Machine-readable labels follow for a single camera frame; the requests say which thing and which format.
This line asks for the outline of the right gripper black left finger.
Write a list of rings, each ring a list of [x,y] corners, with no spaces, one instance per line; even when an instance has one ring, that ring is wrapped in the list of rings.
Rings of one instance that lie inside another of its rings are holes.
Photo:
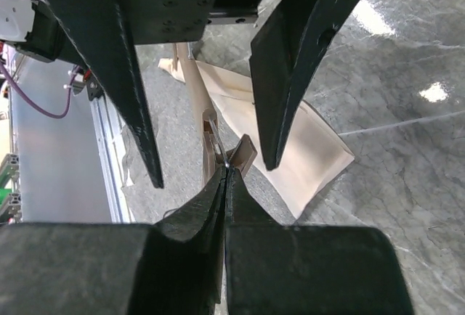
[[[221,301],[226,170],[156,224],[1,229],[3,314],[212,314]]]

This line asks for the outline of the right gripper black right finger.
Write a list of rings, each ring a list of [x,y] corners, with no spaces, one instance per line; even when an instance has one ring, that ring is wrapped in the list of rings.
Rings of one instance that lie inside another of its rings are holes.
[[[228,173],[225,265],[230,314],[412,314],[389,238],[370,226],[284,226]]]

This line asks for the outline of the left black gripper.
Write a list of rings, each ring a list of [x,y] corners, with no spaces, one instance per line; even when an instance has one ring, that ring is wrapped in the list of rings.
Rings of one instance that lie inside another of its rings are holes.
[[[255,23],[262,0],[119,0],[121,5],[118,0],[44,1],[126,122],[153,186],[163,187],[134,42],[197,41],[207,25]]]

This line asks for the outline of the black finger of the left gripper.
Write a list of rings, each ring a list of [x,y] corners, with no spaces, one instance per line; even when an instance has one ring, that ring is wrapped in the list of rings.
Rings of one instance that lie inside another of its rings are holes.
[[[253,38],[249,66],[266,169],[280,165],[299,103],[359,1],[281,0]]]

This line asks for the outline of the beige clip hanger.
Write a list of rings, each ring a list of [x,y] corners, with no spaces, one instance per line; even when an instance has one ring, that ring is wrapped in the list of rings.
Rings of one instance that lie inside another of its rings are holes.
[[[193,118],[203,147],[203,184],[206,184],[221,166],[236,167],[245,176],[257,156],[250,136],[243,135],[235,148],[225,149],[219,135],[217,112],[195,62],[191,43],[174,44],[173,53],[173,66],[182,69],[193,106]]]

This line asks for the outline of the grey and cream underwear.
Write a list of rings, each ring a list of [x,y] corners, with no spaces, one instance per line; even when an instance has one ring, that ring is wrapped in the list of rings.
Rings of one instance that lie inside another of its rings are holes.
[[[237,136],[249,135],[258,147],[251,79],[205,62],[198,62],[197,66],[212,102],[227,125]],[[254,166],[298,218],[312,198],[354,159],[349,147],[313,107],[301,102],[279,167],[268,171],[261,155],[255,158]]]

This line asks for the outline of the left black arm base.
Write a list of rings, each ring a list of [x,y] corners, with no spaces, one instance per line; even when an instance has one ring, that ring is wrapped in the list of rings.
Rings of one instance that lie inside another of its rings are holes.
[[[99,99],[104,91],[95,78],[91,70],[77,67],[75,69],[76,77],[71,84],[71,91],[73,96],[77,96],[82,92],[86,92],[88,100],[91,102],[94,99]]]

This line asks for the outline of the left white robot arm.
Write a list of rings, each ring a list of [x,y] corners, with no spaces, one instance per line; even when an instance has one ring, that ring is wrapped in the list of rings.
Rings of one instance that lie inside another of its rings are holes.
[[[1,0],[1,40],[43,62],[91,70],[163,186],[135,48],[197,41],[209,24],[249,23],[261,0]],[[281,0],[251,41],[253,93],[267,170],[283,160],[298,104],[360,0]]]

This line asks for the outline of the aluminium mounting rail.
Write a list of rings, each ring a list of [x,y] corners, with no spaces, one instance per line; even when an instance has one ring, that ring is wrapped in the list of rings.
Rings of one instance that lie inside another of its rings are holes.
[[[129,170],[124,167],[126,148],[122,131],[125,123],[106,96],[93,99],[90,108],[111,221],[117,224],[133,223],[134,215],[123,191],[124,187],[133,184]]]

